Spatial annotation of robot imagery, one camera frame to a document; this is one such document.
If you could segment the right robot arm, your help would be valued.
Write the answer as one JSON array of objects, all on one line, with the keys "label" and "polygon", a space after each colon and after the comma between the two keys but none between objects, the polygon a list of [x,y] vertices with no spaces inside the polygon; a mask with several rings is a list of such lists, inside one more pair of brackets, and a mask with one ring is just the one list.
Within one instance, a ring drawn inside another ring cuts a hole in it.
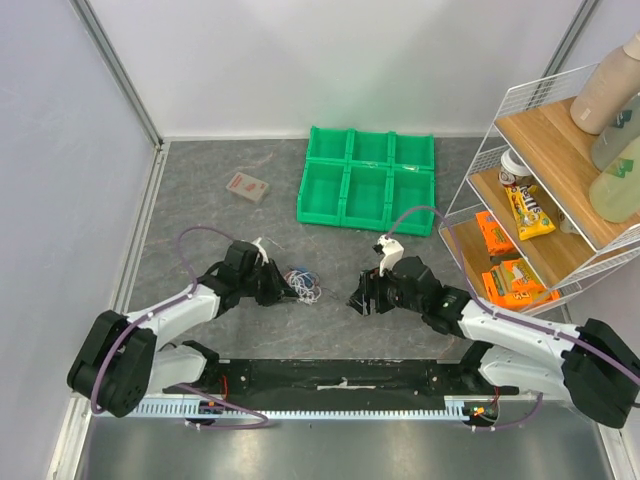
[{"label": "right robot arm", "polygon": [[409,310],[438,333],[480,343],[480,359],[457,371],[469,393],[493,385],[548,394],[616,429],[636,406],[639,358],[603,321],[574,325],[508,312],[442,284],[417,256],[362,271],[348,305],[362,316]]}]

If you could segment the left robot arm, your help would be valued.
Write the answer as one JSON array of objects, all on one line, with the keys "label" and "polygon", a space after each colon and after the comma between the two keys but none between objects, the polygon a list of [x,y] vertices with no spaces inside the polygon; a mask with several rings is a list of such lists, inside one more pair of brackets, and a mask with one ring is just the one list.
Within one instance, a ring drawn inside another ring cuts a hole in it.
[{"label": "left robot arm", "polygon": [[185,290],[138,312],[106,310],[95,319],[70,370],[67,385],[96,413],[130,414],[148,394],[179,384],[198,393],[222,376],[217,352],[196,342],[169,344],[187,330],[219,318],[241,299],[270,307],[297,298],[258,242],[234,241]]}]

